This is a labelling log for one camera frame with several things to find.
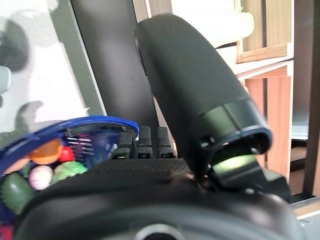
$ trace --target black pole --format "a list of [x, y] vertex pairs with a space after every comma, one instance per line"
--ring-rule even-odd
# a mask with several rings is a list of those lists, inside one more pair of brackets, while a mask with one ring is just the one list
[[319, 156], [320, 129], [320, 1], [313, 1], [313, 54], [311, 71], [310, 117], [307, 153], [304, 170], [303, 193], [312, 196], [317, 159]]

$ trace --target blue plastic container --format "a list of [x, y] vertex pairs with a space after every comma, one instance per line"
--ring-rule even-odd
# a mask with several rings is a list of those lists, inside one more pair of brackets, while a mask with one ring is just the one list
[[[33, 150], [54, 139], [61, 139], [64, 146], [71, 147], [75, 161], [90, 169], [101, 161], [107, 161], [117, 148], [120, 133], [132, 132], [133, 140], [139, 134], [138, 125], [133, 121], [112, 116], [88, 116], [62, 121], [34, 133], [29, 133], [0, 150], [0, 178], [16, 161]], [[32, 169], [37, 164], [30, 161]], [[48, 164], [55, 168], [56, 163]], [[12, 214], [0, 202], [0, 222], [11, 223]]]

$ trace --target black mesh fabric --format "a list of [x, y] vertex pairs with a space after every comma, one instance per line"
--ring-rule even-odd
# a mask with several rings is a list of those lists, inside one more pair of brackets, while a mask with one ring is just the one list
[[185, 172], [189, 168], [183, 158], [113, 159], [104, 161], [86, 174], [117, 174], [132, 172]]

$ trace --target white surface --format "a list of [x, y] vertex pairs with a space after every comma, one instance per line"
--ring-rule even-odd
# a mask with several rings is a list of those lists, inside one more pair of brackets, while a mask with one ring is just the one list
[[308, 140], [308, 132], [309, 132], [308, 125], [294, 125], [294, 123], [292, 123], [291, 139]]
[[0, 95], [5, 93], [11, 83], [11, 71], [5, 66], [0, 66]]
[[235, 10], [234, 0], [171, 0], [172, 13], [196, 28], [214, 47], [236, 42], [254, 30], [254, 18]]
[[[0, 65], [12, 72], [11, 87], [1, 95], [0, 148], [55, 121], [87, 116], [91, 107], [101, 109], [96, 90], [82, 87], [80, 92], [80, 84], [92, 84], [93, 76], [77, 72], [76, 79], [73, 72], [75, 66], [78, 71], [88, 69], [86, 59], [79, 59], [83, 49], [74, 48], [68, 56], [58, 38], [57, 26], [64, 38], [75, 45], [80, 41], [73, 34], [74, 22], [66, 17], [68, 1], [61, 3], [0, 0]], [[77, 58], [73, 66], [70, 57]], [[84, 98], [92, 99], [91, 105], [85, 105]]]

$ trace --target wooden cabinet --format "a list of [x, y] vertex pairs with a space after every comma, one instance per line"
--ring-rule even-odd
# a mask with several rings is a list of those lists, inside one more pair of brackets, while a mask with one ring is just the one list
[[293, 0], [235, 0], [234, 4], [254, 18], [252, 34], [237, 42], [237, 63], [293, 57]]

